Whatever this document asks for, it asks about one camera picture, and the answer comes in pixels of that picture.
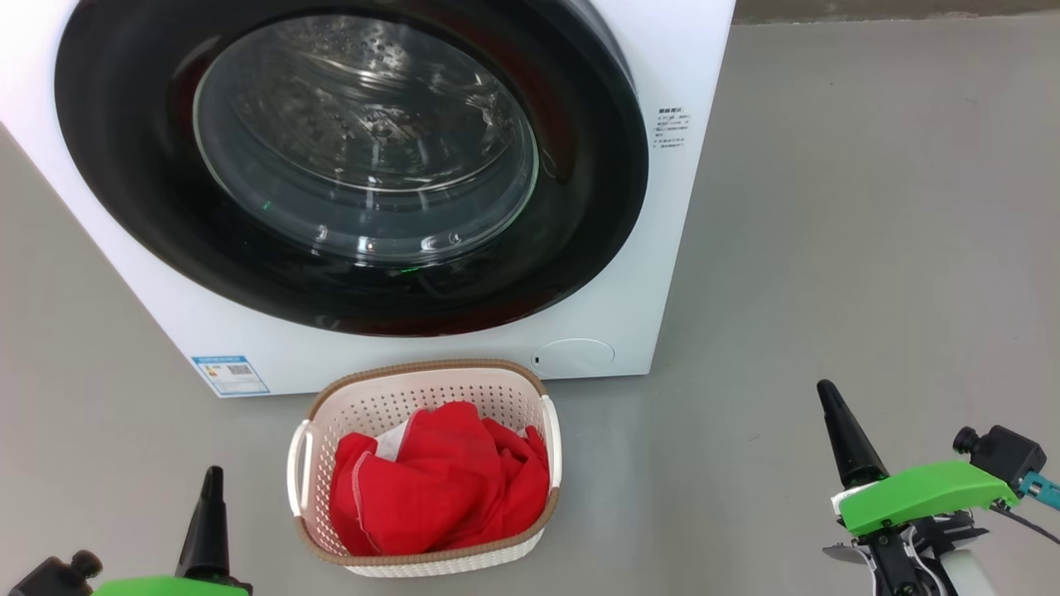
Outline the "small text sticker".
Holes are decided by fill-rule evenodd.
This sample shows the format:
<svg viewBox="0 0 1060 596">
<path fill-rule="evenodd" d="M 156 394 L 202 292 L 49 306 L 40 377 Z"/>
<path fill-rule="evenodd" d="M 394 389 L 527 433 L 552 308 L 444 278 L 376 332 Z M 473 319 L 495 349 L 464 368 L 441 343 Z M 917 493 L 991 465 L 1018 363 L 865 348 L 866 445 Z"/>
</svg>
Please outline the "small text sticker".
<svg viewBox="0 0 1060 596">
<path fill-rule="evenodd" d="M 684 147 L 691 128 L 692 116 L 685 107 L 662 107 L 651 129 L 654 150 Z"/>
</svg>

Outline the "red garment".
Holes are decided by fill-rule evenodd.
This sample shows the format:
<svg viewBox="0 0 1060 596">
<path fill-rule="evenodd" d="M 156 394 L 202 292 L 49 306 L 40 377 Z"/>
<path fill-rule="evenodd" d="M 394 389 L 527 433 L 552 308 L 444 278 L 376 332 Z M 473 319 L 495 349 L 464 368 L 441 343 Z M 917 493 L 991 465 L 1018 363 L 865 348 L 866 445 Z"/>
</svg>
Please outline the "red garment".
<svg viewBox="0 0 1060 596">
<path fill-rule="evenodd" d="M 549 472 L 537 427 L 508 430 L 472 403 L 450 402 L 379 436 L 340 439 L 330 524 L 354 557 L 481 546 L 535 523 Z"/>
</svg>

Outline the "cream basket with brown rim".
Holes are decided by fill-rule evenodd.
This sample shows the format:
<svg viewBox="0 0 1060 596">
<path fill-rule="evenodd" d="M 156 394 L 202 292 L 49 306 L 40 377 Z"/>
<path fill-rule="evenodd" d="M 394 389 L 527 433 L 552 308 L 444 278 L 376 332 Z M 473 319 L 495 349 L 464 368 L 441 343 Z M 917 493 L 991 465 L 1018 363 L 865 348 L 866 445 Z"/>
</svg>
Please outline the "cream basket with brown rim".
<svg viewBox="0 0 1060 596">
<path fill-rule="evenodd" d="M 533 426 L 547 449 L 550 489 L 541 516 L 524 532 L 484 546 L 401 557 L 355 557 L 340 543 L 328 516 L 335 453 L 341 437 L 382 434 L 413 411 L 469 402 L 508 430 Z M 338 378 L 316 397 L 295 430 L 287 453 L 287 499 L 296 534 L 329 565 L 364 577 L 406 579 L 507 565 L 533 551 L 561 494 L 561 427 L 544 382 L 520 363 L 489 358 L 427 361 Z"/>
</svg>

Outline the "round white filter cover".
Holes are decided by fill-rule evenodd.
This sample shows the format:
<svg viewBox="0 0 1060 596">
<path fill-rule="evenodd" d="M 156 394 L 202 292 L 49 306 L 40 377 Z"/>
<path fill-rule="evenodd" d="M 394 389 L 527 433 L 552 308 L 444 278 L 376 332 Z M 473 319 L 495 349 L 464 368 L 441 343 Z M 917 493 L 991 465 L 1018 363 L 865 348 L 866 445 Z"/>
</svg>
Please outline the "round white filter cover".
<svg viewBox="0 0 1060 596">
<path fill-rule="evenodd" d="M 540 376 L 606 376 L 614 361 L 610 344 L 597 339 L 562 339 L 545 344 L 534 352 L 531 365 Z"/>
</svg>

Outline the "blue energy label sticker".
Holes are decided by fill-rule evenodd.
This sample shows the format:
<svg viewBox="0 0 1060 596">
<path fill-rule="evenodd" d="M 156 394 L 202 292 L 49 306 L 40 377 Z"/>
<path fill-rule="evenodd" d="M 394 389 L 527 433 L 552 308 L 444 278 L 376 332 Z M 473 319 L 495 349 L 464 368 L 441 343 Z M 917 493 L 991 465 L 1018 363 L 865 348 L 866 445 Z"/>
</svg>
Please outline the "blue energy label sticker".
<svg viewBox="0 0 1060 596">
<path fill-rule="evenodd" d="M 269 395 L 270 390 L 245 356 L 193 356 L 198 373 L 219 397 Z"/>
</svg>

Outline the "black round washer door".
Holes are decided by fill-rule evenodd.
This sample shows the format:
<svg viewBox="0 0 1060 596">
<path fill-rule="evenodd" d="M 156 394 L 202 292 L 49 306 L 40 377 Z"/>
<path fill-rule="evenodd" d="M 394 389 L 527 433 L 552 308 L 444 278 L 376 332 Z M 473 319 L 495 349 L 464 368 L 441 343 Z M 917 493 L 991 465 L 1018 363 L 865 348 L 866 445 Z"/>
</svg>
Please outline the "black round washer door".
<svg viewBox="0 0 1060 596">
<path fill-rule="evenodd" d="M 55 99 L 84 182 L 152 255 L 344 334 L 548 309 L 646 200 L 632 76 L 572 0 L 82 0 Z"/>
</svg>

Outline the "white front-load washing machine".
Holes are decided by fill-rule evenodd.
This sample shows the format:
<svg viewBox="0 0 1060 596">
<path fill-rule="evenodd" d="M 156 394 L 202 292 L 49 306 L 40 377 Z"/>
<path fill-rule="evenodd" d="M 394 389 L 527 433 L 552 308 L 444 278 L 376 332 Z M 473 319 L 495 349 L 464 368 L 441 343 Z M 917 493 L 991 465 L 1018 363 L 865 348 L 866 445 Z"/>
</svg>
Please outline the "white front-load washing machine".
<svg viewBox="0 0 1060 596">
<path fill-rule="evenodd" d="M 204 288 L 130 235 L 84 182 L 58 122 L 58 45 L 80 1 L 0 0 L 0 124 L 192 367 L 193 356 L 242 355 L 269 395 L 304 395 L 338 376 L 416 361 L 496 358 L 540 376 L 531 365 L 538 348 L 583 337 L 614 349 L 606 376 L 650 373 L 738 0 L 572 0 L 605 27 L 635 86 L 648 139 L 640 215 L 610 264 L 567 298 L 508 325 L 434 337 L 280 320 Z M 691 113 L 684 147 L 652 147 L 662 107 Z"/>
</svg>

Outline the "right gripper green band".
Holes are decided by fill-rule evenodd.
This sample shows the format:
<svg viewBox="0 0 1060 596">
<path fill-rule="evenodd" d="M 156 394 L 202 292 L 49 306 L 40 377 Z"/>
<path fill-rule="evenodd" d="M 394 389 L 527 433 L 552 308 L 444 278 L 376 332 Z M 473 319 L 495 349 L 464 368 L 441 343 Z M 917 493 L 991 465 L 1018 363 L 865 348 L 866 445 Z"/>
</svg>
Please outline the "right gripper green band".
<svg viewBox="0 0 1060 596">
<path fill-rule="evenodd" d="M 984 533 L 971 509 L 1015 501 L 1007 483 L 960 460 L 920 464 L 889 478 L 836 384 L 822 378 L 817 395 L 847 489 L 832 506 L 851 534 L 826 547 L 825 555 L 866 567 L 871 596 L 1002 596 L 961 543 Z"/>
</svg>

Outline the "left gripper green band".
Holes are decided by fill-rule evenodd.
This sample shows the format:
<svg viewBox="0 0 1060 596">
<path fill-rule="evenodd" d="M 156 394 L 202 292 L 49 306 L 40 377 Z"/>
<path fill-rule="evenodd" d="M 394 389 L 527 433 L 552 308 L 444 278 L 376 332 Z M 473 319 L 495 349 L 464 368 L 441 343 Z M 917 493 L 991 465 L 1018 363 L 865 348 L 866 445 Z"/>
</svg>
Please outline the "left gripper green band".
<svg viewBox="0 0 1060 596">
<path fill-rule="evenodd" d="M 224 471 L 212 464 L 205 472 L 178 565 L 180 578 L 125 578 L 100 584 L 91 596 L 253 596 L 242 585 L 202 580 L 230 577 Z"/>
</svg>

